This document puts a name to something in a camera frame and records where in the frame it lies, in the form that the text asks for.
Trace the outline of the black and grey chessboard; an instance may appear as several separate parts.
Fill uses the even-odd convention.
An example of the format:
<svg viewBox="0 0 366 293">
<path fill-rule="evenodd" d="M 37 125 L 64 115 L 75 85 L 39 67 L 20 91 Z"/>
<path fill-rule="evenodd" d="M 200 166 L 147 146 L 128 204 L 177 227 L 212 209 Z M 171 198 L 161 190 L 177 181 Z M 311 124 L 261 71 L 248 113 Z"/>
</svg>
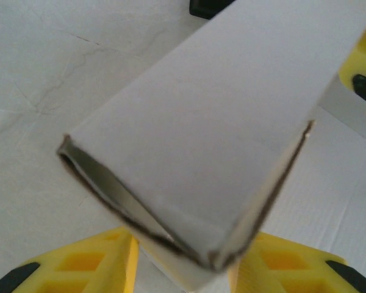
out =
<svg viewBox="0 0 366 293">
<path fill-rule="evenodd" d="M 235 0 L 190 0 L 189 13 L 210 20 Z"/>
</svg>

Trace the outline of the white paper box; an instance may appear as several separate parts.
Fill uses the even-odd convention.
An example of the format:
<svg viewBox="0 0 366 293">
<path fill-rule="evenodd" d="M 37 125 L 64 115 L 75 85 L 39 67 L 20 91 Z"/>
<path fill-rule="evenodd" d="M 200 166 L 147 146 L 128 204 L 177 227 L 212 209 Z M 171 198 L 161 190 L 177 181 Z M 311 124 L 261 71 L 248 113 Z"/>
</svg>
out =
<svg viewBox="0 0 366 293">
<path fill-rule="evenodd" d="M 366 0 L 235 0 L 67 134 L 58 155 L 183 290 L 247 251 Z"/>
</svg>

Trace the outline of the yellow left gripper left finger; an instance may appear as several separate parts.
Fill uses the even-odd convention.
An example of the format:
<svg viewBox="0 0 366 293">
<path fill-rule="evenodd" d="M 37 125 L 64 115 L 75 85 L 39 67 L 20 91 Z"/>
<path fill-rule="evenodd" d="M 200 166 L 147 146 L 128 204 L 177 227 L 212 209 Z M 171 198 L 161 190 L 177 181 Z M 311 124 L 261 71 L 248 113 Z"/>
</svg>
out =
<svg viewBox="0 0 366 293">
<path fill-rule="evenodd" d="M 138 255 L 138 241 L 115 228 L 23 262 L 0 293 L 133 293 Z"/>
</svg>

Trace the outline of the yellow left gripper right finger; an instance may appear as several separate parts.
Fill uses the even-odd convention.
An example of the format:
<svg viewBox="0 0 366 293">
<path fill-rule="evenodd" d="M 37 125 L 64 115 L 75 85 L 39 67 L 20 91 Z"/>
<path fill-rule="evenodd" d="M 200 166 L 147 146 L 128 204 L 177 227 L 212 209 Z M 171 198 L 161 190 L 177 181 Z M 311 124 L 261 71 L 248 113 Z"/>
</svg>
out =
<svg viewBox="0 0 366 293">
<path fill-rule="evenodd" d="M 228 278 L 230 293 L 366 293 L 366 277 L 343 258 L 267 233 Z"/>
</svg>

